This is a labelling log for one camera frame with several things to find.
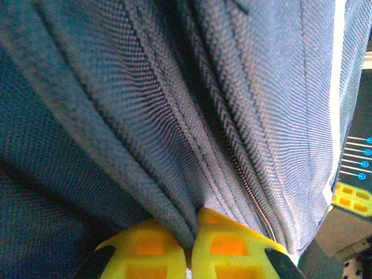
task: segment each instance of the blue circle marking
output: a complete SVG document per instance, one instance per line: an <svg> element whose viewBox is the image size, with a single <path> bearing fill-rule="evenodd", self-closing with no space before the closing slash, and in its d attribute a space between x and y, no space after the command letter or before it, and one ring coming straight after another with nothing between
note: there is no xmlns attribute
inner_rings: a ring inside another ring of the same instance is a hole
<svg viewBox="0 0 372 279"><path fill-rule="evenodd" d="M371 149L366 149L366 150L363 151L363 153L366 156L370 156L370 155L372 155L372 150Z"/></svg>
<svg viewBox="0 0 372 279"><path fill-rule="evenodd" d="M367 161L362 161L360 164L361 164L362 167L369 167L370 166L369 162L367 162Z"/></svg>
<svg viewBox="0 0 372 279"><path fill-rule="evenodd" d="M366 176L364 173L360 173L360 174L358 174L358 178L359 178L360 180L364 180L364 179L367 178L367 176Z"/></svg>

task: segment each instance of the zipper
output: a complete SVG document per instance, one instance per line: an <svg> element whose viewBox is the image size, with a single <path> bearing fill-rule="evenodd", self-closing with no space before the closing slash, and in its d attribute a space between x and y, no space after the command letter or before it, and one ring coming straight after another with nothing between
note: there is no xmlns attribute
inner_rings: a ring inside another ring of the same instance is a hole
<svg viewBox="0 0 372 279"><path fill-rule="evenodd" d="M270 222L269 222L268 218L266 217L265 213L263 212L258 200L256 199L255 194L253 193L253 191L251 189L251 186L249 185L248 181L246 180L246 178L244 176L244 173L243 173L243 170L242 170L242 168L239 164L239 161L238 161L237 157L234 155L234 151L233 151L232 148L230 148L230 154L231 154L232 162L234 163L235 169L236 169L236 171L239 175L239 178L242 182L242 185L245 188L248 196L250 197L250 199L251 199L251 201L252 201L252 203L253 203L253 205L256 209L257 215L259 216L259 219L261 221L262 226L266 230L266 233L267 233L268 237L271 240L277 242L274 231L273 231L273 228L270 225Z"/></svg>

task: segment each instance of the yellow plastic part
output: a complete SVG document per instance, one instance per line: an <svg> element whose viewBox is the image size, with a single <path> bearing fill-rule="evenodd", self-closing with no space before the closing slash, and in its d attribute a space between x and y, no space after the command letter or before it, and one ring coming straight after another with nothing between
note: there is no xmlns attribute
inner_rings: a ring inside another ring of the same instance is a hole
<svg viewBox="0 0 372 279"><path fill-rule="evenodd" d="M337 184L332 204L363 217L372 216L372 194L346 183Z"/></svg>
<svg viewBox="0 0 372 279"><path fill-rule="evenodd" d="M185 279L184 251L155 219L144 221L98 245L116 247L100 279Z"/></svg>
<svg viewBox="0 0 372 279"><path fill-rule="evenodd" d="M193 279L279 279L265 248L280 244L212 209L199 211L199 234L192 250Z"/></svg>

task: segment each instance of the metal zipper teeth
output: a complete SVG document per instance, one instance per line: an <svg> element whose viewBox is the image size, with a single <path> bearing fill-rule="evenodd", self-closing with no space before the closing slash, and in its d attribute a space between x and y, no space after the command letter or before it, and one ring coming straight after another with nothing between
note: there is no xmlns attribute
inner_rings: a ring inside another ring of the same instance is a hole
<svg viewBox="0 0 372 279"><path fill-rule="evenodd" d="M256 208L256 211L258 213L258 216L260 217L260 221L262 223L262 225L264 226L266 232L267 232L267 235L275 242L277 242L276 238L275 238L275 235L274 235L274 231L273 231L273 228L271 227L270 225L270 222L269 220L267 219L266 215L263 213L263 210L262 208L260 207L260 204L258 203L256 197L255 197L255 194L253 193L252 189L251 189L251 186L249 186L245 176L244 176L244 173L243 173L243 170L238 162L238 159L236 158L235 155L232 156L232 160L234 162L234 166L237 170L237 173L242 181L242 184L244 186L244 188L246 189L246 192L248 193L248 196L250 197L254 207Z"/></svg>

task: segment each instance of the navy woven fabric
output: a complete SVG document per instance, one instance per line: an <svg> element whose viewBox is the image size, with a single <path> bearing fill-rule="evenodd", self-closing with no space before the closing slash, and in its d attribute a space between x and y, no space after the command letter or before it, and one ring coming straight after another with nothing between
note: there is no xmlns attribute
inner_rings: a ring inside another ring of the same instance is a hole
<svg viewBox="0 0 372 279"><path fill-rule="evenodd" d="M190 249L201 206L269 235L245 181L307 247L336 179L333 1L0 3L1 275L66 278L149 215ZM340 148L371 5L346 3Z"/></svg>

